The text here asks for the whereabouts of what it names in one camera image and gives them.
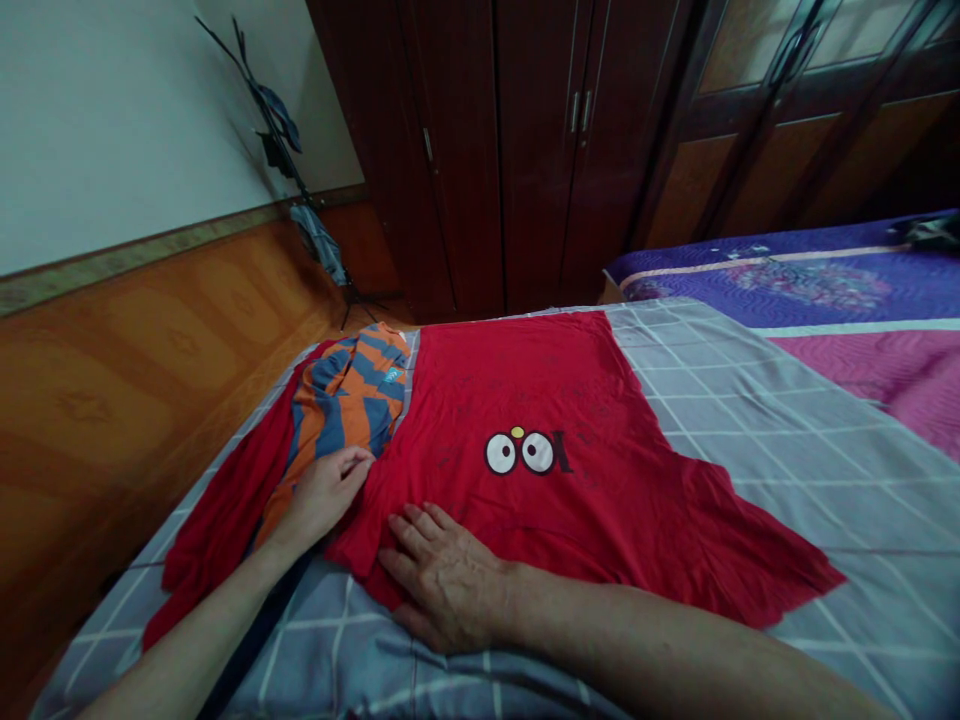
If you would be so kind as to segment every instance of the bed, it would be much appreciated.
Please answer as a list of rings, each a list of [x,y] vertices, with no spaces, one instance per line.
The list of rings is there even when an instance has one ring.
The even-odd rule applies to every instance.
[[[820,546],[849,578],[770,632],[904,717],[955,709],[960,698],[949,693],[960,674],[960,467],[889,415],[696,300],[562,310],[587,311],[607,313],[673,446],[724,465],[742,496]],[[407,341],[405,409],[416,392],[419,334],[407,333]],[[177,529],[285,380],[73,640],[35,718],[73,717],[139,657],[144,625],[164,600],[162,562]],[[350,713],[622,716],[583,682],[530,657],[431,653],[344,570],[317,558],[227,716]]]
[[[630,253],[605,297],[701,300],[960,462],[960,258],[910,251],[902,219]]]

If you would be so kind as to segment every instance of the fabric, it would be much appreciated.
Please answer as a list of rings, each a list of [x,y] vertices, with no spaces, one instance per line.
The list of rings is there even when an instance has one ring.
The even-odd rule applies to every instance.
[[[723,468],[671,449],[602,312],[422,331],[409,415],[327,552],[391,609],[385,521],[424,501],[506,560],[751,627],[845,579]]]
[[[304,368],[293,397],[293,461],[268,502],[258,543],[276,527],[303,469],[315,458],[347,445],[360,445],[378,457],[383,453],[403,407],[406,373],[402,368],[408,357],[403,338],[381,323],[339,341]],[[386,412],[381,403],[386,404]],[[283,616],[313,555],[312,550],[305,553],[270,591],[199,718],[220,717]]]
[[[960,263],[945,252],[956,214],[938,217],[645,250],[607,274],[628,300],[691,297],[765,337],[791,338],[774,342],[960,462],[960,386],[945,387],[943,373],[943,348],[960,348]],[[927,252],[911,246],[915,236]]]
[[[283,478],[295,437],[290,406],[305,368],[334,343],[319,345],[294,371],[283,394],[210,481],[167,553],[163,588],[171,593],[143,633],[149,650],[229,577]]]
[[[323,269],[339,287],[346,285],[347,273],[340,259],[340,246],[313,209],[305,205],[294,205],[290,208],[290,219],[300,229],[300,236],[312,250],[310,255],[314,260],[323,264]]]
[[[822,547],[849,578],[771,635],[904,717],[956,715],[960,466],[707,305],[666,298],[603,311],[674,449],[723,465],[741,497]],[[404,336],[406,412],[421,343],[419,331]],[[140,657],[143,628],[164,601],[173,538],[274,399],[263,399],[84,623],[32,717],[79,714]],[[403,423],[401,413],[398,432]],[[228,717],[618,716],[589,686],[536,658],[429,652],[352,575],[316,555],[288,608]]]
[[[289,468],[264,508],[257,547],[280,522],[300,475],[316,458],[348,445],[383,454],[403,409],[409,356],[403,336],[378,323],[341,340],[322,362],[304,369],[293,398]]]
[[[260,136],[263,153],[267,157],[267,165],[277,168],[285,178],[296,177],[296,171],[287,161],[287,156],[283,154],[283,150],[280,149],[280,145],[274,139],[273,135],[261,132],[258,132],[257,135]]]
[[[260,93],[260,97],[263,98],[263,101],[279,122],[280,134],[286,138],[287,143],[293,150],[302,153],[303,147],[300,145],[300,131],[297,129],[297,124],[293,121],[293,118],[290,117],[290,113],[287,112],[287,106],[283,104],[283,100],[266,85],[257,85],[257,90]]]

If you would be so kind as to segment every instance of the wardrobe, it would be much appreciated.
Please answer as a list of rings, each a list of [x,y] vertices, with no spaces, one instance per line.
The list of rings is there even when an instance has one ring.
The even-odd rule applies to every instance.
[[[633,247],[955,205],[958,89],[955,0],[710,2]]]
[[[308,0],[417,320],[596,301],[692,0]]]
[[[420,322],[956,203],[957,0],[307,0]]]

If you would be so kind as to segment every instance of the cartoon eyes print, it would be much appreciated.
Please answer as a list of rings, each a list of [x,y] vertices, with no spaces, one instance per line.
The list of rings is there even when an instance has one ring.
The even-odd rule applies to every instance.
[[[487,440],[487,465],[497,475],[506,475],[517,464],[517,449],[503,433]]]
[[[523,464],[537,475],[546,475],[553,467],[553,444],[540,433],[527,435],[520,454]]]
[[[554,433],[557,443],[562,443],[563,433]],[[497,433],[487,440],[486,457],[487,467],[497,475],[506,475],[517,465],[517,445],[515,440],[521,440],[519,453],[523,464],[536,475],[546,475],[553,469],[557,450],[554,442],[543,433],[532,432],[527,434],[521,427],[515,427],[506,433]],[[566,456],[563,454],[562,444],[559,446],[560,464],[563,472],[570,472]]]

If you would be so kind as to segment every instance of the wainscoting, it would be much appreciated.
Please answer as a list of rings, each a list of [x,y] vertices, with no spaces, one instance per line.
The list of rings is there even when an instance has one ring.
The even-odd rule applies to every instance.
[[[5,704],[39,690],[109,576],[343,310],[273,221],[0,323]]]

